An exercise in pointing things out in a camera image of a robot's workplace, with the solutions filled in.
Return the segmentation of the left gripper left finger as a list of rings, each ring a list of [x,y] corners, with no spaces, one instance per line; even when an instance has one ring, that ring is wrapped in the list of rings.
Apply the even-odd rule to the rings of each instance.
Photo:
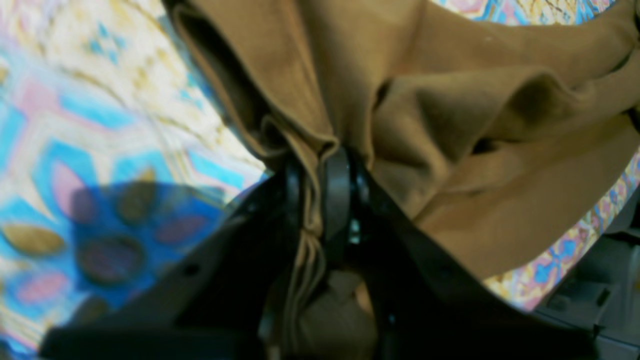
[[[267,360],[259,324],[270,288],[290,271],[303,170],[288,160],[210,238],[121,310],[49,331],[44,360]]]

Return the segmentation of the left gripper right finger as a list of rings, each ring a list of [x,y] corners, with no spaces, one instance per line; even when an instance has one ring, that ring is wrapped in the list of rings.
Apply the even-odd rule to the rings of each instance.
[[[327,259],[368,287],[375,360],[596,360],[592,337],[505,303],[423,234],[356,154],[324,164]]]

